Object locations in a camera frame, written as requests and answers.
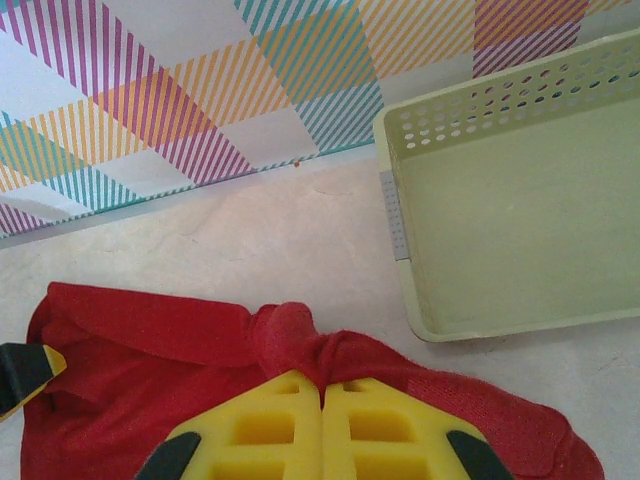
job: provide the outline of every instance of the light green plastic basket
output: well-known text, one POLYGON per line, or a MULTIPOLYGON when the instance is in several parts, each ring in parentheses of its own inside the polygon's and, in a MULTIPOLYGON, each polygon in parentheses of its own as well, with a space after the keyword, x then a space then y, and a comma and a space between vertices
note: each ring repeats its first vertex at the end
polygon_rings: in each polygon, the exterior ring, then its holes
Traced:
POLYGON ((380 112, 418 337, 640 316, 639 95, 635 30, 380 112))

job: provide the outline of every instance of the red cloth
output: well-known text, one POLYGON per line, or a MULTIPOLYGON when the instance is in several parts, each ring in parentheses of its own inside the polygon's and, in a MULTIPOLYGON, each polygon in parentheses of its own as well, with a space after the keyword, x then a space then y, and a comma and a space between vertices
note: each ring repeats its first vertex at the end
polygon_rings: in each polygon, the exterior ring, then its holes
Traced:
POLYGON ((519 479, 604 478, 555 410, 421 367, 365 335, 320 335, 299 303, 252 316, 239 305, 54 283, 28 341, 69 366, 25 406, 23 480, 130 480, 176 425, 292 369, 321 392, 374 377, 466 419, 519 479))

